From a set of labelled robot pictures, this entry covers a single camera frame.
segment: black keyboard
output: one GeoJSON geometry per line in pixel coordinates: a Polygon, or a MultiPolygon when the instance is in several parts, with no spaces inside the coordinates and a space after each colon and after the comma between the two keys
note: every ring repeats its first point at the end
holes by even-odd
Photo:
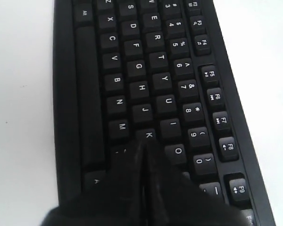
{"type": "Polygon", "coordinates": [[[156,138],[204,192],[275,225],[212,0],[56,0],[60,203],[156,138]]]}

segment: white surface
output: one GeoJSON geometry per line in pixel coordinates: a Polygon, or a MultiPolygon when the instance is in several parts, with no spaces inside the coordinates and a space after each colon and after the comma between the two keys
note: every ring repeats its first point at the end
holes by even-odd
{"type": "MultiPolygon", "coordinates": [[[[283,226],[283,0],[216,0],[278,226],[283,226]]],[[[0,226],[39,225],[57,201],[53,0],[0,0],[0,226]]]]}

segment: keyboard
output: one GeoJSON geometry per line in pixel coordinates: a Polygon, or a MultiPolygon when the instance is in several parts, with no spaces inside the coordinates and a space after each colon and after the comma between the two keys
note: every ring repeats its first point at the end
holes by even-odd
{"type": "Polygon", "coordinates": [[[156,138],[203,192],[275,225],[212,0],[56,0],[59,202],[156,138]]]}

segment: keyboard frame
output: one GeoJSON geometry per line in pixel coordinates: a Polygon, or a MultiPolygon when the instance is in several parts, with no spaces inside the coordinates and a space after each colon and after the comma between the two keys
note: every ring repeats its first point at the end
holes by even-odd
{"type": "MultiPolygon", "coordinates": [[[[250,192],[250,200],[258,226],[275,226],[264,181],[260,172],[256,153],[252,144],[239,94],[227,56],[213,0],[205,0],[202,14],[206,19],[207,33],[211,41],[212,54],[191,58],[195,67],[195,77],[200,84],[200,65],[214,64],[220,75],[220,87],[224,93],[226,110],[232,123],[240,158],[234,162],[221,162],[215,158],[223,193],[226,193],[223,175],[244,174],[250,192]]],[[[59,203],[65,203],[81,193],[81,157],[79,137],[79,116],[76,87],[75,38],[72,0],[55,0],[53,37],[53,100],[56,165],[59,203]]],[[[208,113],[203,106],[206,121],[208,113]]],[[[216,143],[212,139],[214,156],[216,143]]]]}

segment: computer keyboard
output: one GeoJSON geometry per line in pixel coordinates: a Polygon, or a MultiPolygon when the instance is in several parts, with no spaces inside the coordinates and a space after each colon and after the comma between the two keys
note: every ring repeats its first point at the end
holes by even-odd
{"type": "Polygon", "coordinates": [[[275,225],[212,0],[56,0],[59,201],[100,180],[132,139],[250,225],[275,225]]]}

